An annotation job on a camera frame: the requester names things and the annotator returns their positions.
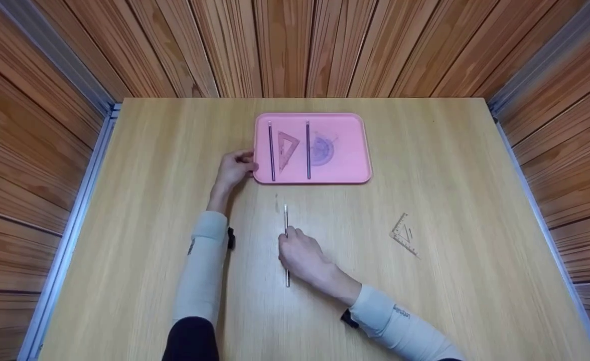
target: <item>forearm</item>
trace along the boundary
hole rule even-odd
[[[341,270],[331,271],[320,290],[349,306],[351,318],[370,338],[411,361],[464,359],[428,322],[395,304],[383,292],[362,285]]]
[[[223,214],[228,193],[213,187],[206,211],[192,233],[173,310],[173,322],[197,316],[217,324],[224,260],[228,249],[227,219]]]

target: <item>light gray sleeve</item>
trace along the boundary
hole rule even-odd
[[[173,324],[197,316],[217,326],[224,260],[228,250],[226,216],[205,211],[192,233],[173,308]]]
[[[367,336],[409,361],[465,359],[435,327],[371,286],[362,285],[349,310]]]

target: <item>wooden table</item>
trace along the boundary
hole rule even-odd
[[[221,155],[252,146],[263,112],[355,112],[373,178],[245,183],[224,280],[222,359],[394,359],[293,279],[277,235],[315,236],[348,274],[446,333],[468,359],[590,359],[590,342],[481,99],[128,99],[42,361],[158,360],[190,231]],[[389,231],[409,214],[420,258]]]

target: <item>pink tray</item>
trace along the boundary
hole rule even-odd
[[[310,124],[311,179],[307,177],[306,122]],[[270,171],[269,122],[272,128],[275,181]],[[300,142],[280,171],[279,138],[283,152]],[[365,183],[371,179],[371,160],[364,122],[352,113],[264,113],[255,121],[254,158],[259,183]]]

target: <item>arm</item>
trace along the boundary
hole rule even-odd
[[[222,158],[206,211],[201,213],[192,232],[175,297],[173,324],[191,316],[205,318],[213,326],[217,324],[228,247],[228,219],[224,213],[233,188],[256,169],[253,150],[234,151]]]
[[[279,236],[279,260],[293,275],[349,307],[351,318],[370,338],[400,357],[418,361],[464,356],[437,329],[383,292],[362,285],[324,256],[318,242],[289,227]]]

